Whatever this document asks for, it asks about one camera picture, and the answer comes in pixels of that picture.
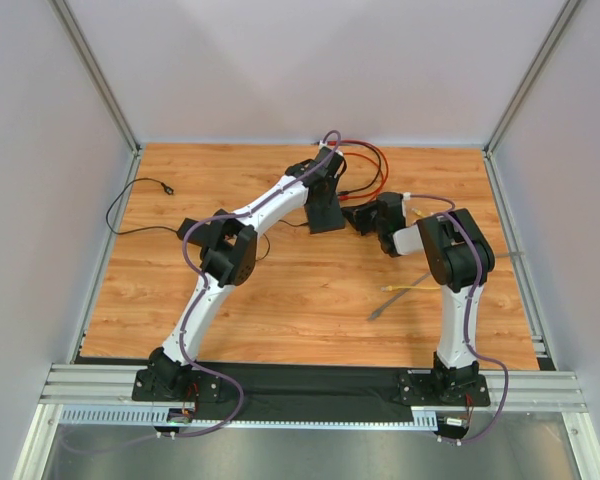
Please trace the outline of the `black network switch box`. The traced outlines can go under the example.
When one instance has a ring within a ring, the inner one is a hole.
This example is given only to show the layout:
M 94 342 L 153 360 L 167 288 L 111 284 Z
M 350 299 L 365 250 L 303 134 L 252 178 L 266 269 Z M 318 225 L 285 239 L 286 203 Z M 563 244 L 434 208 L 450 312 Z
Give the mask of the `black network switch box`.
M 309 232 L 312 235 L 337 231 L 345 228 L 345 218 L 336 195 L 316 197 L 304 206 Z

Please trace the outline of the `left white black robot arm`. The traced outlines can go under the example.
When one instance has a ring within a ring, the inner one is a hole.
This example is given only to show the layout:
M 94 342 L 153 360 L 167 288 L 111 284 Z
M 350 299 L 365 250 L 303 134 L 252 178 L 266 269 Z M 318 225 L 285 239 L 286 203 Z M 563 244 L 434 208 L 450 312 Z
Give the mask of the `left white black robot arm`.
M 150 366 L 179 369 L 195 362 L 220 307 L 253 273 L 260 238 L 312 196 L 328 191 L 343 161 L 338 148 L 322 143 L 315 159 L 289 167 L 256 200 L 233 212 L 220 210 L 187 228 L 183 257 L 198 280 L 171 334 L 150 354 Z

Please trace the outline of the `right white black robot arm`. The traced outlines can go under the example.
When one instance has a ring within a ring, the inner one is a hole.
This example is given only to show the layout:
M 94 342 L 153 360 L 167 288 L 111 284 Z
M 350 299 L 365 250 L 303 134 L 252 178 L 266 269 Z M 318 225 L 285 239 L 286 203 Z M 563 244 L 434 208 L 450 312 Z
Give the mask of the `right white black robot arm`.
M 454 204 L 407 223 L 410 193 L 385 192 L 367 203 L 344 207 L 360 234 L 374 233 L 391 256 L 425 254 L 430 276 L 441 287 L 442 331 L 432 376 L 445 388 L 474 384 L 480 356 L 474 344 L 480 297 L 496 263 L 492 247 L 469 210 Z

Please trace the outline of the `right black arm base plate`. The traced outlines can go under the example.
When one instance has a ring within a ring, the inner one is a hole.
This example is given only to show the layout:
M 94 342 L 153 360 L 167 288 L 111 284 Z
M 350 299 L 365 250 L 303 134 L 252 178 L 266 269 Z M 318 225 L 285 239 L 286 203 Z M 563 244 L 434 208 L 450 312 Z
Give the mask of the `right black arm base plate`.
M 434 370 L 399 370 L 398 401 L 408 406 L 486 407 L 491 404 L 486 378 L 445 377 Z

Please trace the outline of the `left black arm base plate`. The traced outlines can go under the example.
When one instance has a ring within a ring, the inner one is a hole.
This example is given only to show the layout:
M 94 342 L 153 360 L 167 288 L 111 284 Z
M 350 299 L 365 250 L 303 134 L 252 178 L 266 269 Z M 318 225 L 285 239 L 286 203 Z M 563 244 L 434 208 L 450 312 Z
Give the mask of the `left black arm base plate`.
M 167 375 L 144 369 L 136 374 L 131 398 L 139 402 L 216 403 L 222 387 L 221 378 L 198 370 L 177 370 Z

